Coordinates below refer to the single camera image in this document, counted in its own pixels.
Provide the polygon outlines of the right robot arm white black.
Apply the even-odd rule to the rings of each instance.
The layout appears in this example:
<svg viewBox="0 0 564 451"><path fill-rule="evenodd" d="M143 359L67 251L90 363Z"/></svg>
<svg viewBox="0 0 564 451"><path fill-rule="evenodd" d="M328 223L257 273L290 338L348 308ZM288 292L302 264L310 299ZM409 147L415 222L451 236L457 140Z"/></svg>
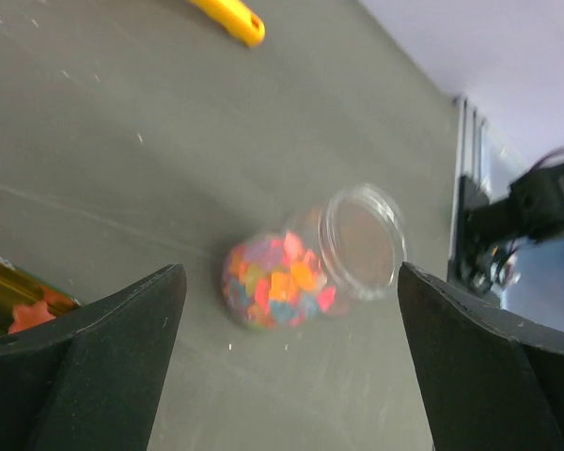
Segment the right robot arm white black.
<svg viewBox="0 0 564 451"><path fill-rule="evenodd" d="M474 265L495 246L520 238L534 242L564 232L564 163L535 167L509 186L507 196L462 206L462 257Z"/></svg>

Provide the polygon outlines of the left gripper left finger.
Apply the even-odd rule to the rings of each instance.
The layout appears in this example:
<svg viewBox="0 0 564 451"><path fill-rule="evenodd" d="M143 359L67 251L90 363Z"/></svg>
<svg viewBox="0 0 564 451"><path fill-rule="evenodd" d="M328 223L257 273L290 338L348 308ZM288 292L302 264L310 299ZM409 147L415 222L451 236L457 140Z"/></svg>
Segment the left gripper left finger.
<svg viewBox="0 0 564 451"><path fill-rule="evenodd" d="M187 292L167 265L0 337L0 450L144 450Z"/></svg>

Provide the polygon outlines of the orange plastic scoop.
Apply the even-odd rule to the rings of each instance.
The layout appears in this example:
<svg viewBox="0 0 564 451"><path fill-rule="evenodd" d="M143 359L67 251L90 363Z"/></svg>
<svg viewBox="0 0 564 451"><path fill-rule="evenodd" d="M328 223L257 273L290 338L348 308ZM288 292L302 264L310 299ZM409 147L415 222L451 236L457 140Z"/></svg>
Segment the orange plastic scoop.
<svg viewBox="0 0 564 451"><path fill-rule="evenodd" d="M235 39L252 48L265 38L263 20L240 0L191 0L208 17L219 23Z"/></svg>

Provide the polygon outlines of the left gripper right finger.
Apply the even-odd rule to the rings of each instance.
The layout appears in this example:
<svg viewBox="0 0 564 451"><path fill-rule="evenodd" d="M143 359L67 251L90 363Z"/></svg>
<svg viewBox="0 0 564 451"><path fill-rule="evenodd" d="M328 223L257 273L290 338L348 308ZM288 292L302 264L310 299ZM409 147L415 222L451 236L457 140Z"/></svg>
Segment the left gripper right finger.
<svg viewBox="0 0 564 451"><path fill-rule="evenodd" d="M564 333L411 263L401 317L436 450L564 450Z"/></svg>

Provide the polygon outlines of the clear plastic cup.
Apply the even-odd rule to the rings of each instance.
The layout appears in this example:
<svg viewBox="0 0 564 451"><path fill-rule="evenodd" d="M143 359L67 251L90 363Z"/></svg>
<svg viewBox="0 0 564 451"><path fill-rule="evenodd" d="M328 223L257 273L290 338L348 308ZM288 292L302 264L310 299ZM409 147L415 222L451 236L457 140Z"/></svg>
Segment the clear plastic cup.
<svg viewBox="0 0 564 451"><path fill-rule="evenodd" d="M240 323L297 327L387 298L407 253L397 204L380 188L361 184L236 244L221 287Z"/></svg>

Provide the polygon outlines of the green tin translucent star candies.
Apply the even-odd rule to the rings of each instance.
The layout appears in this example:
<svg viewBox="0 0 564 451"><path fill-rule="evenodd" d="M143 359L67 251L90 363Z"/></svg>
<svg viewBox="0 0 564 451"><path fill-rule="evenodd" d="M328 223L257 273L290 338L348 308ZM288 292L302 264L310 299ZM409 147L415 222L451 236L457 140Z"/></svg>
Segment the green tin translucent star candies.
<svg viewBox="0 0 564 451"><path fill-rule="evenodd" d="M61 317L81 304L0 257L0 337Z"/></svg>

